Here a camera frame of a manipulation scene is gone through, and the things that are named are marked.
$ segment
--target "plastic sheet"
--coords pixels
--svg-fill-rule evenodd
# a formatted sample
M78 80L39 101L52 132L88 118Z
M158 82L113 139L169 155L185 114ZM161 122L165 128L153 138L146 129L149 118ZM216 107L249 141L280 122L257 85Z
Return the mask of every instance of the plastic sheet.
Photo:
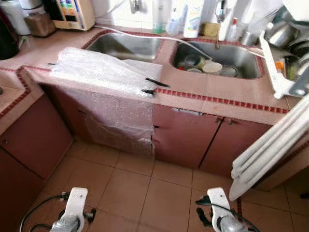
M145 79L158 80L158 74L162 70L162 65L159 64L122 61L107 54L73 47L63 49L58 56L51 75L60 82L67 80L72 83L95 85L124 95L149 97L150 95L142 92L142 89L154 90L157 85Z
M142 100L149 94L140 89L155 89L157 85L145 78L158 80L161 69L157 64L121 61L106 54L66 48L59 53L51 75L59 85L64 80L70 81L71 88L62 87L62 91L78 103L95 143L150 156L153 104ZM117 96L111 95L110 90L117 91ZM132 94L140 100L127 97Z

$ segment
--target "electrical cord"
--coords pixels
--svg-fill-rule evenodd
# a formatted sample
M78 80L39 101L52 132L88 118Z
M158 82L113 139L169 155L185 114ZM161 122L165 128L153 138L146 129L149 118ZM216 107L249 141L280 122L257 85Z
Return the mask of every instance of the electrical cord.
M35 211L37 210L42 204L50 201L50 200L53 200L53 199L61 199L63 198L65 201L68 200L69 198L69 195L70 195L70 192L65 192L65 193L62 193L61 195L57 195L57 196L53 196L53 197L49 197L47 198L46 200L42 201L41 203L39 203L37 206L35 206L33 209L31 209L29 211L29 213L27 213L24 218L22 219L21 223L20 223L20 227L19 227L19 232L23 232L24 230L24 225L25 225L25 222L27 220L27 218Z
M260 232L251 222L249 222L247 219L245 219L242 215L239 215L238 213L236 213L235 211L233 210L230 210L230 209L227 209L223 206L220 206L218 204L213 204L213 203L209 203L209 202L203 202L201 200L198 200L198 201L195 201L196 204L198 205L207 205L207 206L216 206L216 207L219 207L221 209L225 209L226 211L229 211L230 213L232 213L234 216L237 216L238 218L242 219L244 222L246 222L249 226L252 227L252 229L255 231L255 232Z
M44 227L44 228L47 228L47 229L51 229L52 228L50 225L37 224L37 225L33 226L29 232L33 232L38 227Z

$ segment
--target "cable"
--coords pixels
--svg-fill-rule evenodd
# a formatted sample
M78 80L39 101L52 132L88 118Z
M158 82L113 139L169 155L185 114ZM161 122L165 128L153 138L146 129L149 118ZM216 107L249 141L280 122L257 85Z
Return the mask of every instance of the cable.
M208 203L208 202L197 203L199 201L196 201L195 203L198 204L198 205L216 206L216 207L219 207L221 209L225 209L226 211L229 211L233 215L235 215L235 216L239 217L240 219L244 220L249 226L252 227L252 229L254 229L255 232L260 232L251 222L249 222L247 219L245 219L242 215L239 215L238 213L236 213L236 212L234 212L234 211L232 211L230 209L227 209L227 208L225 208L223 206L220 206L218 204L213 204L213 203Z
M182 44L185 44L191 48L193 48L194 50L198 51L200 54L202 54L203 56L209 58L210 60L212 60L212 57L210 57L209 55L207 55L206 53L204 53L203 51L199 50L197 47L193 46L192 44L184 41L184 40L180 40L180 39L176 39L176 38L172 38L172 37L165 37L165 36L143 36L143 35L132 35L120 30L116 30L114 28L109 28L109 27L105 27L105 26L99 26L99 25L94 25L95 28L101 28L101 29L106 29L106 30L112 30L114 32L120 33L120 34L124 34L124 35L128 35L128 36L132 36L135 38L149 38L149 39L161 39L161 40L173 40L173 41L177 41L180 42Z
M116 2L116 4L115 4L113 7L111 7L106 13L104 13L104 14L102 14L102 15L100 15L100 16L96 16L96 17L103 17L103 16L107 15L108 13L112 12L117 6L120 6L122 3L125 2L125 0L122 0L122 2L120 2L120 1L121 1L121 0L118 0L118 1Z
M57 195L57 196L53 196L53 197L49 197L47 198L46 200L42 201L41 203L39 203L36 207L34 207L32 210L29 211L29 213L27 213L24 218L22 219L21 223L20 223L20 227L19 227L19 232L23 232L24 230L24 224L27 220L27 218L35 211L37 210L37 208L39 208L42 204L50 201L50 200L53 200L53 199L60 199L60 198L63 198L64 200L68 200L69 198L69 195L70 195L70 192L65 192L61 195Z
M47 228L47 229L51 229L52 228L50 225L37 224L37 225L33 226L29 232L33 232L38 227L44 227L44 228Z

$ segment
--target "white hose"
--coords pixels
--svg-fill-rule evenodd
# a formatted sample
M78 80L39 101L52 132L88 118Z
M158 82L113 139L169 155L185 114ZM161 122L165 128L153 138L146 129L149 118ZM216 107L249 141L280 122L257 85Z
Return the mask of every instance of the white hose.
M180 40L180 39L176 39L176 38L172 38L172 37L164 37L164 36L143 36L143 35L132 35L132 34L129 34L129 33L125 33L123 31L120 31L120 30L116 30L114 28L109 28L109 27L105 27L105 26L99 26L99 25L94 25L94 27L96 28L101 28L101 29L106 29L106 30L112 30L114 32L117 32L117 33L121 33L121 34L124 34L124 35L128 35L128 36L132 36L132 37L136 37L136 38L150 38L150 39L153 39L153 38L156 38L156 39L161 39L161 40L173 40L173 41L177 41L177 42L180 42L182 44L185 44L185 45L188 45L189 47L193 48L194 50L198 51L200 54L202 54L203 56L205 57L208 57L210 60L212 60L212 58L207 55L206 53L204 53L203 51L199 50L197 47L194 47L192 44L186 42L186 41L183 41L183 40Z

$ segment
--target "stainless steel sink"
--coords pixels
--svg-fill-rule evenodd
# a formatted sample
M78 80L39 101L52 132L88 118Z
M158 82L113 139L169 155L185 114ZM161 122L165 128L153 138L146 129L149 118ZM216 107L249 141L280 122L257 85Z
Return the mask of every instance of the stainless steel sink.
M160 39L136 38L124 34L108 33L98 37L87 50L102 52L119 59L152 62L161 44Z
M213 61L237 68L238 74L236 77L238 78L255 79L260 75L255 55L249 53L247 49L243 47L220 45L220 49L216 50L213 43L190 43L210 55ZM200 55L200 53L189 46L179 44L173 65L175 67L184 66L184 58L190 54Z

